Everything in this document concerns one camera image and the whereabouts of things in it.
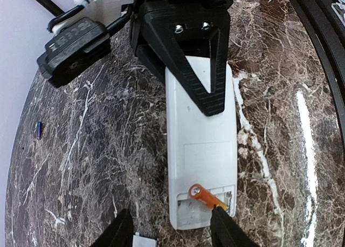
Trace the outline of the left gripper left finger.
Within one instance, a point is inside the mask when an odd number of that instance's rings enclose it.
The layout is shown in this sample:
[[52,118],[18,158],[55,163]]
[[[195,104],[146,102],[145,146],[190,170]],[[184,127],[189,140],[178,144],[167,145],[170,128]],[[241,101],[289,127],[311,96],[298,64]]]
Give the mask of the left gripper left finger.
[[129,209],[123,209],[91,247],[132,247],[133,236],[133,218]]

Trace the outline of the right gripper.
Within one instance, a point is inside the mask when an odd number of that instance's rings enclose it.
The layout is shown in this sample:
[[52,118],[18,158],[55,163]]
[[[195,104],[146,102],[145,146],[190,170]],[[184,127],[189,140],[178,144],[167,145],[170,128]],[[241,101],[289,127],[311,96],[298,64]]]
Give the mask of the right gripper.
[[[133,3],[130,45],[136,50],[139,61],[159,81],[165,81],[166,69],[171,71],[206,116],[225,109],[230,32],[227,9],[232,4],[233,0],[134,0]],[[139,35],[140,6],[143,39]],[[188,56],[204,57],[209,61],[209,90],[187,61]]]

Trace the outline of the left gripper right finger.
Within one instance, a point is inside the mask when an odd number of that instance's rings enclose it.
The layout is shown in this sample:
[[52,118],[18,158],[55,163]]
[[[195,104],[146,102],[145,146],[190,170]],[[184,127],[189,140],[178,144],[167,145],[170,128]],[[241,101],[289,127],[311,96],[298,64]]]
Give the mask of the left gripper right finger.
[[214,207],[210,221],[214,247],[258,247],[221,207]]

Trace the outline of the white battery cover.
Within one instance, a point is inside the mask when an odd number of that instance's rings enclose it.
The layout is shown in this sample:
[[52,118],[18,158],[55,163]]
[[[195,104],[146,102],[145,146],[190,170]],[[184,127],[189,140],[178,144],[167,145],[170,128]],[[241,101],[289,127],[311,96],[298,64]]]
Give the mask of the white battery cover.
[[136,232],[133,235],[132,247],[157,247],[157,240],[141,236]]

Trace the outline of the orange battery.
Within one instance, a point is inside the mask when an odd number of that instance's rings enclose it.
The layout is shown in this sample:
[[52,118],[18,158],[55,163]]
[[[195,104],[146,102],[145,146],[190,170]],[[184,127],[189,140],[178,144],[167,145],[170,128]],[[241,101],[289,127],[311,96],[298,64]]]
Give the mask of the orange battery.
[[189,196],[194,199],[202,202],[206,205],[209,209],[213,209],[214,207],[221,207],[224,211],[228,210],[227,204],[217,198],[215,195],[210,193],[207,189],[205,189],[200,184],[193,184],[189,189]]

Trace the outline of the white remote control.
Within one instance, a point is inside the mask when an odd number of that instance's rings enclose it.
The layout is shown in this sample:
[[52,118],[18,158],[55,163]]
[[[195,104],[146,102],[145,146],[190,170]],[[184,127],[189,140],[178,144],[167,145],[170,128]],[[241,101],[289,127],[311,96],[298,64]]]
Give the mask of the white remote control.
[[238,150],[232,70],[226,65],[225,108],[204,115],[174,75],[165,71],[169,218],[176,230],[208,227],[211,209],[193,199],[199,184],[236,213]]

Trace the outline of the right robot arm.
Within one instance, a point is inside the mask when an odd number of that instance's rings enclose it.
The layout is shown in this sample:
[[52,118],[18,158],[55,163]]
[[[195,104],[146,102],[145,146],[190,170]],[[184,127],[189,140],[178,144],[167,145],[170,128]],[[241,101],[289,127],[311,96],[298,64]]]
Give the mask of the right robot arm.
[[94,0],[79,17],[108,27],[130,24],[137,58],[182,91],[206,116],[228,111],[227,44],[232,0]]

